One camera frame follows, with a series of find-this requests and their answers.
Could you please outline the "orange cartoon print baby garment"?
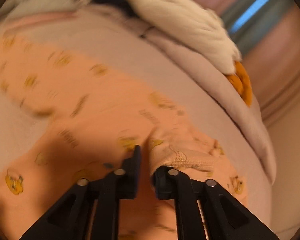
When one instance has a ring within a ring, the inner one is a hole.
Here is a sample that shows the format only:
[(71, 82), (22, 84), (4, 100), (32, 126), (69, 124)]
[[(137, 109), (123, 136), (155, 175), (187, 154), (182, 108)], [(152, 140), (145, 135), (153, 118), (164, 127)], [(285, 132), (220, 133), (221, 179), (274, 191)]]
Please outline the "orange cartoon print baby garment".
[(0, 88), (50, 120), (35, 145), (0, 174), (0, 229), (9, 239), (19, 239), (78, 179), (97, 180), (120, 167), (135, 145), (145, 155), (140, 191), (121, 207), (119, 239), (176, 239), (173, 204), (156, 200), (150, 184), (161, 165), (198, 181), (214, 179), (248, 202), (245, 178), (183, 108), (95, 59), (1, 37)]

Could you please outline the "lilac bed sheet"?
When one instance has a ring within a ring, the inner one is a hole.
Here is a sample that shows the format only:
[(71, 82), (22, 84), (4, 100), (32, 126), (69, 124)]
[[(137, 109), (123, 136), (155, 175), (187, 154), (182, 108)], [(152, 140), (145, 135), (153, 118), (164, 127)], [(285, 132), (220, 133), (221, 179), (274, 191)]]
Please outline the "lilac bed sheet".
[(215, 179), (265, 224), (276, 165), (258, 105), (245, 105), (205, 58), (90, 10), (0, 24), (0, 229), (19, 239), (81, 178), (120, 167), (135, 145), (136, 200), (122, 239), (175, 238), (171, 202), (150, 184), (160, 165)]

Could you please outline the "lilac folded quilt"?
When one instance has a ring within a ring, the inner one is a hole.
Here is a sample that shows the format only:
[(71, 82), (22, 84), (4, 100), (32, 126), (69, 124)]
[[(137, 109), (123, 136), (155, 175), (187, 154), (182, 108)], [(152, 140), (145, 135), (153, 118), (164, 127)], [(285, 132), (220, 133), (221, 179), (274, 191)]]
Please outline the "lilac folded quilt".
[(254, 168), (273, 183), (276, 160), (257, 101), (248, 107), (202, 55), (136, 18), (107, 5), (89, 5), (91, 54), (153, 86), (186, 107), (193, 123), (217, 139), (248, 176)]

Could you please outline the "pink curtain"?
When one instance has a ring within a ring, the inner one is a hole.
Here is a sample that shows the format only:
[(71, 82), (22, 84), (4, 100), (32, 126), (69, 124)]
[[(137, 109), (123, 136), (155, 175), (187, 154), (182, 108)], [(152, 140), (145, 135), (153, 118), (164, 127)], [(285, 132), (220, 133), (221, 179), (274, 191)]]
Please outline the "pink curtain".
[[(237, 0), (194, 0), (222, 13)], [(254, 94), (266, 124), (275, 122), (300, 95), (300, 8), (294, 5), (282, 20), (243, 56)]]

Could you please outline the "white goose plush toy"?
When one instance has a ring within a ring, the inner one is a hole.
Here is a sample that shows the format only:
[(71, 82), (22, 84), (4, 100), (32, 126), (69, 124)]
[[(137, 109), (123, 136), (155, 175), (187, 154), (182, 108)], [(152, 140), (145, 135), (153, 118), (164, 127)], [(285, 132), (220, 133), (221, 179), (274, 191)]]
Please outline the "white goose plush toy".
[(242, 55), (221, 18), (192, 0), (126, 0), (144, 21), (203, 55), (226, 76), (247, 106), (253, 101)]

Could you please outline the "teal curtain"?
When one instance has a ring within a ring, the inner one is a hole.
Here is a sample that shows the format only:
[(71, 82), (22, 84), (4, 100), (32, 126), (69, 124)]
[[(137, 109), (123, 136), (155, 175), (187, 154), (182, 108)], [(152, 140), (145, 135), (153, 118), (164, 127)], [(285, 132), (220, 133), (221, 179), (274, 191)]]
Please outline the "teal curtain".
[(221, 15), (242, 56), (246, 56), (294, 5), (294, 0), (237, 0)]

